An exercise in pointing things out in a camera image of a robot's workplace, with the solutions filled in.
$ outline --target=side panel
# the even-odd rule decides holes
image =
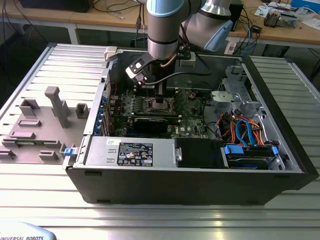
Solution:
[[[66,170],[87,203],[264,205],[305,174]]]

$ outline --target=computer case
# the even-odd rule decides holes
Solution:
[[[236,30],[238,20],[240,18],[242,9],[244,8],[243,3],[241,0],[232,0],[230,4],[230,12],[231,12],[231,17],[230,20],[233,22],[231,32],[234,32]]]

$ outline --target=white label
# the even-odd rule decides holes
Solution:
[[[108,138],[106,140],[107,145],[119,145],[120,143],[121,143],[121,139]]]
[[[16,144],[18,144],[18,145],[35,145],[34,142],[23,142],[23,141],[17,141]]]

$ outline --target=aluminum profile table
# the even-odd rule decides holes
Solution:
[[[41,101],[43,87],[56,84],[65,89],[61,93],[68,93],[61,97],[68,105],[84,102],[90,106],[95,95],[91,91],[100,77],[93,69],[104,68],[104,50],[64,44],[47,47],[0,111],[2,137],[20,114],[17,104],[28,91],[36,91],[32,95],[47,105]],[[319,93],[293,63],[279,58],[252,60],[313,164],[320,168],[316,151]],[[88,91],[83,86],[93,88]],[[265,206],[102,205],[84,202],[60,165],[2,163],[0,196],[0,221],[35,224],[52,231],[58,240],[301,240],[319,239],[320,234],[319,180],[300,191],[286,191]]]

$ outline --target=blue cable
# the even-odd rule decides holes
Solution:
[[[251,31],[250,31],[249,25],[248,25],[246,22],[244,22],[244,21],[239,21],[239,22],[243,23],[243,24],[246,25],[246,27],[248,28],[249,40],[248,40],[248,43],[247,43],[247,45],[246,45],[246,47],[245,47],[244,52],[241,54],[241,55],[245,55],[245,53],[246,53],[246,51],[248,50],[248,47],[249,47],[249,45],[250,45]]]
[[[244,145],[245,147],[248,146],[248,144],[240,137],[239,127],[240,127],[240,125],[241,125],[242,122],[244,122],[244,123],[246,124],[246,127],[248,128],[248,137],[249,137],[250,144],[251,144],[251,145],[256,145],[256,140],[255,140],[255,138],[252,136],[252,130],[251,130],[250,123],[249,123],[247,120],[239,120],[239,121],[236,123],[236,126],[235,126],[235,134],[236,134],[236,137],[239,139],[240,142],[243,143],[243,145]]]

